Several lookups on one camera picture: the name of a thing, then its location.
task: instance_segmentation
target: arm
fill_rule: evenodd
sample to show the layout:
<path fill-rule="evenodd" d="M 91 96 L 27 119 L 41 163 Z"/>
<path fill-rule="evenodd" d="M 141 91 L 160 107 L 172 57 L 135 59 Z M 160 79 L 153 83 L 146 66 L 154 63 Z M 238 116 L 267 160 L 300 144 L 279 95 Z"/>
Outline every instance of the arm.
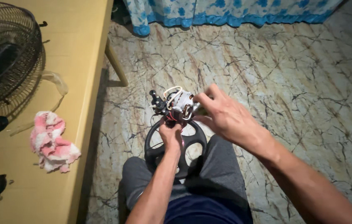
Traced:
<path fill-rule="evenodd" d="M 134 205 L 127 224 L 163 223 L 181 153 L 181 129 L 180 124 L 170 129 L 165 126 L 165 120 L 161 119 L 159 133 L 165 145 L 165 154 L 150 183 Z"/>
<path fill-rule="evenodd" d="M 194 100 L 209 114 L 194 119 L 256 156 L 307 223 L 352 223 L 352 204 L 325 177 L 275 140 L 242 104 L 214 84 Z"/>

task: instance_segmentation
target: leg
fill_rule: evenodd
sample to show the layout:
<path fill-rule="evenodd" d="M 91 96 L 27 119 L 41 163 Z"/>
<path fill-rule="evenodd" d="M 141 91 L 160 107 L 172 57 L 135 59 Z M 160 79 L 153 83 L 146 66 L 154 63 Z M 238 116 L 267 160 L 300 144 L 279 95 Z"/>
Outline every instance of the leg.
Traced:
<path fill-rule="evenodd" d="M 152 176 L 146 162 L 139 157 L 131 157 L 124 163 L 121 181 L 125 188 L 126 205 L 130 210 L 149 184 Z"/>
<path fill-rule="evenodd" d="M 117 73 L 119 80 L 121 81 L 122 86 L 128 86 L 128 82 L 125 76 L 125 73 L 122 70 L 122 66 L 119 63 L 119 60 L 114 52 L 114 49 L 109 44 L 109 38 L 107 38 L 107 43 L 105 45 L 105 55 L 107 56 L 109 62 Z"/>
<path fill-rule="evenodd" d="M 230 199 L 240 207 L 248 208 L 244 178 L 233 145 L 218 135 L 213 135 L 202 156 L 203 165 L 199 177 L 192 178 L 189 186 L 204 187 L 207 196 Z"/>

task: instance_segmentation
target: pink and white cloth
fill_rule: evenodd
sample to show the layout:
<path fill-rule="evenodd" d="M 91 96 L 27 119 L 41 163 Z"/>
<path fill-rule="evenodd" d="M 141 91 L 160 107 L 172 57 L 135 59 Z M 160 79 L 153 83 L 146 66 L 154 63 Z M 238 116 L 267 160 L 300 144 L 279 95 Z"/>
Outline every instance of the pink and white cloth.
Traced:
<path fill-rule="evenodd" d="M 39 165 L 48 172 L 59 170 L 68 172 L 69 164 L 79 158 L 80 150 L 61 135 L 65 130 L 65 121 L 51 111 L 36 114 L 35 127 L 31 133 L 32 151 L 39 156 Z"/>

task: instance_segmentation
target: hand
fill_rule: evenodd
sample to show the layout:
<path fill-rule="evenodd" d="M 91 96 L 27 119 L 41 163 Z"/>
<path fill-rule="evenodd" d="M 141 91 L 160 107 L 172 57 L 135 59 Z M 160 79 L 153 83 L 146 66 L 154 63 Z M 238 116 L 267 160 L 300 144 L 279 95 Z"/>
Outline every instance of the hand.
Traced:
<path fill-rule="evenodd" d="M 231 99 L 217 85 L 212 84 L 205 93 L 193 98 L 199 102 L 209 116 L 193 117 L 207 125 L 217 135 L 223 137 L 254 155 L 264 155 L 273 139 L 269 131 L 259 125 L 249 111 L 237 101 Z"/>
<path fill-rule="evenodd" d="M 165 145 L 165 152 L 168 150 L 180 151 L 182 145 L 182 129 L 184 124 L 177 122 L 173 128 L 166 126 L 166 117 L 162 117 L 159 125 L 159 134 L 161 135 L 162 141 Z"/>

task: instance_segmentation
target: yellow table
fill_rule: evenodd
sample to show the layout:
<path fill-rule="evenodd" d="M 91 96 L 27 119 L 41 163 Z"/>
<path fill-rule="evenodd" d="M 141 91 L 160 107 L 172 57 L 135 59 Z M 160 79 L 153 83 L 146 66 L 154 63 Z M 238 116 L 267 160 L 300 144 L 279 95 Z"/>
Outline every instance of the yellow table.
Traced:
<path fill-rule="evenodd" d="M 9 132 L 33 121 L 41 110 L 50 110 L 60 95 L 55 85 L 41 81 L 26 109 L 0 132 L 0 174 L 6 174 L 7 185 L 0 201 L 0 224 L 75 223 L 84 166 L 92 128 L 99 77 L 107 41 L 112 0 L 6 0 L 6 3 L 31 11 L 41 28 L 46 49 L 45 70 L 61 74 L 69 86 L 56 113 L 66 121 L 63 138 L 81 149 L 82 156 L 71 164 L 71 171 L 47 174 L 39 166 L 38 156 L 31 152 L 31 129 L 13 137 Z M 119 62 L 107 46 L 106 54 L 120 76 L 127 81 Z"/>

